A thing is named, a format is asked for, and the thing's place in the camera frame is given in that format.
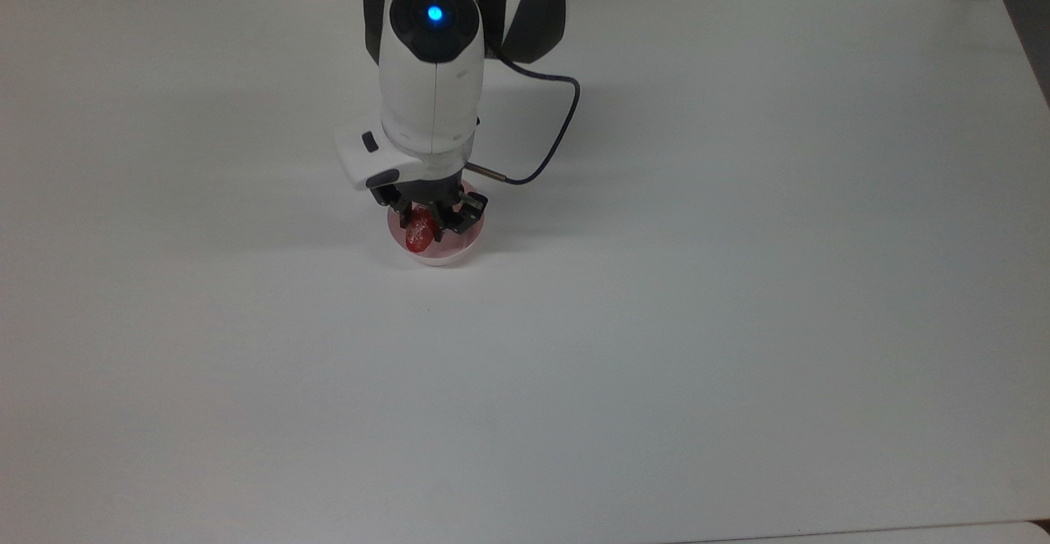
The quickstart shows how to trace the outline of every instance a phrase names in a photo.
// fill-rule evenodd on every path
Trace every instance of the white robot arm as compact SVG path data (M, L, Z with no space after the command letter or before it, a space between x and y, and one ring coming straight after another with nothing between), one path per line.
M364 15L381 103L336 132L351 184L401 214L402 227L424 205L437 240L443 230L462 233L487 205L461 184L486 51L542 57L561 40L565 0L364 0Z

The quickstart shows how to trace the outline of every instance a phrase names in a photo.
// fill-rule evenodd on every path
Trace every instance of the white table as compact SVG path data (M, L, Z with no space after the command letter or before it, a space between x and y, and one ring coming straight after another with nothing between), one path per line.
M1001 0L570 0L479 251L345 183L360 0L0 0L0 542L1050 516L1050 111ZM476 162L569 91L486 74Z

